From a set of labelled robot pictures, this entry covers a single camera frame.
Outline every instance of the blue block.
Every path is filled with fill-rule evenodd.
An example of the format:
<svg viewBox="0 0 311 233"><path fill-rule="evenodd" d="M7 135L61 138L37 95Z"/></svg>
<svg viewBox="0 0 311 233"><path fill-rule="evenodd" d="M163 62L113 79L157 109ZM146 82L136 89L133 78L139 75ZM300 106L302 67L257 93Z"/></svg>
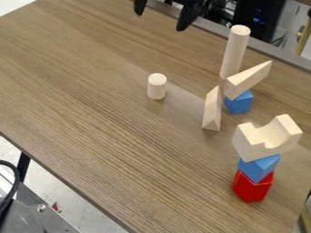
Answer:
<svg viewBox="0 0 311 233"><path fill-rule="evenodd" d="M228 97L225 98L225 104L228 107L231 114L240 114L248 112L253 103L253 94L247 90L241 96L231 100Z"/></svg>
<svg viewBox="0 0 311 233"><path fill-rule="evenodd" d="M281 155L276 154L271 157L260 158L248 163L240 158L237 167L253 180L253 182L259 183L263 178L275 170L276 164L280 158Z"/></svg>

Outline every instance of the wooden block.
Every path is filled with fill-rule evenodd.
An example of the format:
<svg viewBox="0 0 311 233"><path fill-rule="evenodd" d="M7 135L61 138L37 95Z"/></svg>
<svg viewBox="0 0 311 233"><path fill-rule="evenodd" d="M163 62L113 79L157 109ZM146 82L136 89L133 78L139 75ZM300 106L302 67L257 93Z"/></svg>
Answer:
<svg viewBox="0 0 311 233"><path fill-rule="evenodd" d="M249 179L242 171L237 170L233 190L245 202L261 201L273 184L275 173L270 173L258 184Z"/></svg>
<svg viewBox="0 0 311 233"><path fill-rule="evenodd" d="M206 95L202 128L220 131L222 105L223 96L221 94L220 87L216 86Z"/></svg>
<svg viewBox="0 0 311 233"><path fill-rule="evenodd" d="M272 61L264 62L258 66L247 69L241 73L230 76L224 86L224 95L234 100L246 90L252 88L270 73Z"/></svg>
<svg viewBox="0 0 311 233"><path fill-rule="evenodd" d="M241 158L238 161L237 168L242 171L254 183L259 183L271 172L275 171L276 165L281 155L276 154L271 157L260 158L251 162L244 162Z"/></svg>
<svg viewBox="0 0 311 233"><path fill-rule="evenodd" d="M228 107L231 114L246 113L250 110L253 104L253 94L247 90L238 98L231 100L228 97L225 98L225 104Z"/></svg>
<svg viewBox="0 0 311 233"><path fill-rule="evenodd" d="M303 132L288 115L276 116L264 127L238 125L232 143L245 162L294 149Z"/></svg>
<svg viewBox="0 0 311 233"><path fill-rule="evenodd" d="M162 99L166 96L166 76L154 73L148 77L148 96L152 99Z"/></svg>
<svg viewBox="0 0 311 233"><path fill-rule="evenodd" d="M251 30L244 25L231 27L220 76L226 79L240 71Z"/></svg>

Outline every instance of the wooden table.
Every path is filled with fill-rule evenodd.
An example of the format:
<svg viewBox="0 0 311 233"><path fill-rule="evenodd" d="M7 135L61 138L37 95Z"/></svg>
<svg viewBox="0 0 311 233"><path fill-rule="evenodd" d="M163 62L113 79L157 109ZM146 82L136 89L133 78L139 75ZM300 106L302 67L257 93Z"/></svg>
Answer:
<svg viewBox="0 0 311 233"><path fill-rule="evenodd" d="M311 76L274 61L248 114L201 129L225 39L124 0L39 0L0 19L0 131L132 232L290 232L311 178ZM246 52L243 69L269 57ZM169 79L164 101L147 76ZM262 203L232 191L236 126L288 113L305 131Z"/></svg>

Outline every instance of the red hexagonal block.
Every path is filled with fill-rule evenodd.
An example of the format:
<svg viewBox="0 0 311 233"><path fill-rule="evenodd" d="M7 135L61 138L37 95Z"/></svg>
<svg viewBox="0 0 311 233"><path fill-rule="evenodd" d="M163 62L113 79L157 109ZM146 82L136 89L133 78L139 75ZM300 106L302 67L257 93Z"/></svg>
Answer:
<svg viewBox="0 0 311 233"><path fill-rule="evenodd" d="M261 201L273 184L275 173L271 172L259 183L254 183L242 171L237 170L234 181L234 192L245 202Z"/></svg>

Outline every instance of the wooden cylinder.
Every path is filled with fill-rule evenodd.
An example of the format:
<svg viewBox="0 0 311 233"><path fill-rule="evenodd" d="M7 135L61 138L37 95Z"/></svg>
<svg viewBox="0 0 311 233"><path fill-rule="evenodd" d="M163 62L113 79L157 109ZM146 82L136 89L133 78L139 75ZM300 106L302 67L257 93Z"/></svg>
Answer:
<svg viewBox="0 0 311 233"><path fill-rule="evenodd" d="M222 79L226 79L240 71L250 33L251 30L244 25L234 25L231 27L220 70Z"/></svg>
<svg viewBox="0 0 311 233"><path fill-rule="evenodd" d="M148 77L148 96L152 99L161 99L166 96L166 76L154 73Z"/></svg>

